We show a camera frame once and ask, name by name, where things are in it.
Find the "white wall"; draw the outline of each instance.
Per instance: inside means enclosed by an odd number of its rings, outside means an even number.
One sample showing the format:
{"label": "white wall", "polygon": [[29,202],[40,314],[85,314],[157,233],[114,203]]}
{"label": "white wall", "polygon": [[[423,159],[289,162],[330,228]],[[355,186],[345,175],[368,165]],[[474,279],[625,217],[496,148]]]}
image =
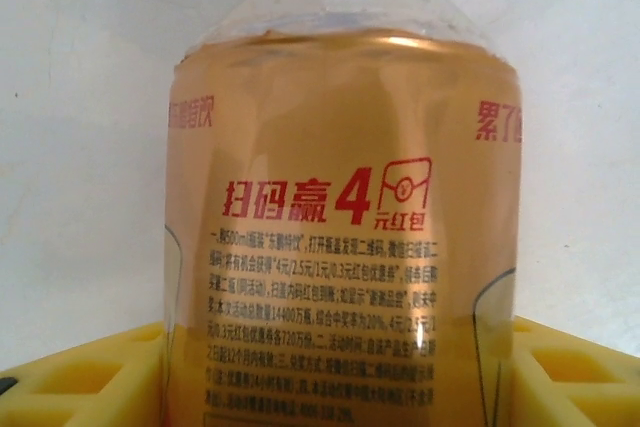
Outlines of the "white wall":
{"label": "white wall", "polygon": [[[0,0],[0,369],[160,318],[172,67],[238,1]],[[453,1],[523,79],[518,313],[639,355],[640,0]]]}

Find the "large red number 4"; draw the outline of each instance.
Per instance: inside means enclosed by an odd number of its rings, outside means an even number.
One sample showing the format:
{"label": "large red number 4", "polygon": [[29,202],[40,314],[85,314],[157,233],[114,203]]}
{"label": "large red number 4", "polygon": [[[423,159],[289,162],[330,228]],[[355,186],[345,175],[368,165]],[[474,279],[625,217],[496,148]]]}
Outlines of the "large red number 4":
{"label": "large red number 4", "polygon": [[371,171],[371,167],[356,170],[336,201],[336,210],[353,212],[351,225],[362,225],[362,217],[371,208],[371,202],[367,198]]}

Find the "yellow crate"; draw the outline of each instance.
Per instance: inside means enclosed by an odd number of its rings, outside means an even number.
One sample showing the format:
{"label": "yellow crate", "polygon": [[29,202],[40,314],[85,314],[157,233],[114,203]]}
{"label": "yellow crate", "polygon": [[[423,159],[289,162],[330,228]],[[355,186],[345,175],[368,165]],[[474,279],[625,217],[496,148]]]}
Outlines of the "yellow crate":
{"label": "yellow crate", "polygon": [[[159,427],[162,329],[3,372],[0,427]],[[515,331],[514,427],[640,427],[640,359],[525,319]]]}

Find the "bottle label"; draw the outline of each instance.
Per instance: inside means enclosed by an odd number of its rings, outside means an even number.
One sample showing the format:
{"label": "bottle label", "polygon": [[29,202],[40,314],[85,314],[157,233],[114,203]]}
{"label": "bottle label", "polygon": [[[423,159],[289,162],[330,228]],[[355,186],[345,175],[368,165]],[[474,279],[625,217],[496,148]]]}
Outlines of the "bottle label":
{"label": "bottle label", "polygon": [[515,72],[404,32],[208,45],[176,69],[166,421],[506,426]]}

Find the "liquid surface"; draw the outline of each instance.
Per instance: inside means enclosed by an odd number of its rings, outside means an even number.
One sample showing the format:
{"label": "liquid surface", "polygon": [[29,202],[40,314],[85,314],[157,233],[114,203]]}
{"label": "liquid surface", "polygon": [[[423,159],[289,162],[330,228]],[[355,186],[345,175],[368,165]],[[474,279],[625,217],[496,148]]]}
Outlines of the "liquid surface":
{"label": "liquid surface", "polygon": [[508,425],[511,67],[269,32],[187,57],[169,127],[167,425]]}

